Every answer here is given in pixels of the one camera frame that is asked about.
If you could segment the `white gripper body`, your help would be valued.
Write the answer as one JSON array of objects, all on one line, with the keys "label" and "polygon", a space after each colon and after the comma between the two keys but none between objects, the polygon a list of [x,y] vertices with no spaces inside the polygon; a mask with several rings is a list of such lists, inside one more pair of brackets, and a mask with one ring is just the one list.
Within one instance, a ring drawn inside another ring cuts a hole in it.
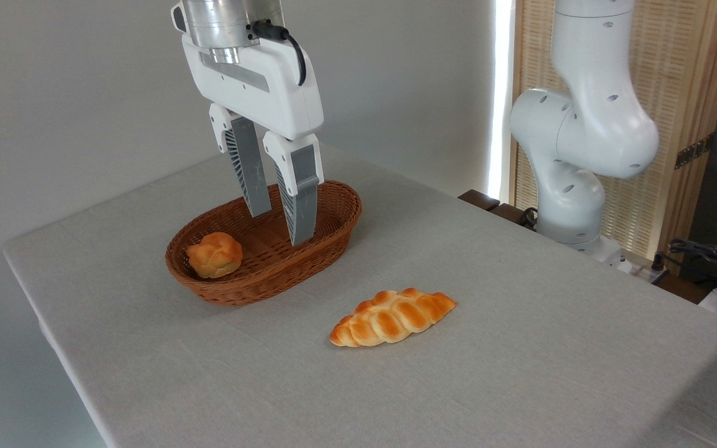
[{"label": "white gripper body", "polygon": [[182,45],[196,87],[214,104],[290,140],[322,127],[321,94],[311,61],[304,55],[306,79],[299,85],[296,51],[288,43],[261,39],[239,50],[239,63],[214,62],[187,34]]}]

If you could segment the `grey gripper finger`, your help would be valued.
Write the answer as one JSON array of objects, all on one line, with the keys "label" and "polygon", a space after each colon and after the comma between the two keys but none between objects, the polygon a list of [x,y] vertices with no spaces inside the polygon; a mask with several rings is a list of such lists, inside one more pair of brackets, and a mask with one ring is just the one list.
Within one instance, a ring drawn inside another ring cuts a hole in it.
[{"label": "grey gripper finger", "polygon": [[288,140],[267,131],[265,150],[273,160],[291,244],[311,239],[317,218],[317,188],[324,182],[321,148],[314,134]]},{"label": "grey gripper finger", "polygon": [[217,147],[231,160],[250,215],[258,217],[270,212],[271,201],[254,122],[218,104],[210,105],[209,116]]}]

